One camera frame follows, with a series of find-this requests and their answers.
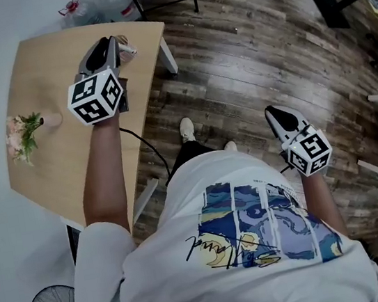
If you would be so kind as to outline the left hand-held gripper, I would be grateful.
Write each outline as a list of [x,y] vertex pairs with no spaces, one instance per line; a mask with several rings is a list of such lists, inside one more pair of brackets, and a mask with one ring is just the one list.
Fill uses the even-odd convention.
[[67,109],[84,125],[127,112],[127,82],[120,74],[119,43],[114,36],[100,38],[79,64],[68,88]]

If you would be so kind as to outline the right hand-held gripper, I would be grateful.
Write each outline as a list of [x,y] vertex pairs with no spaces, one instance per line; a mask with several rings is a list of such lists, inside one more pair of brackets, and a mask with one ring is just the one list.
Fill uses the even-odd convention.
[[281,155],[291,168],[310,177],[328,166],[332,147],[324,132],[310,124],[302,113],[286,106],[269,105],[265,117],[281,142]]

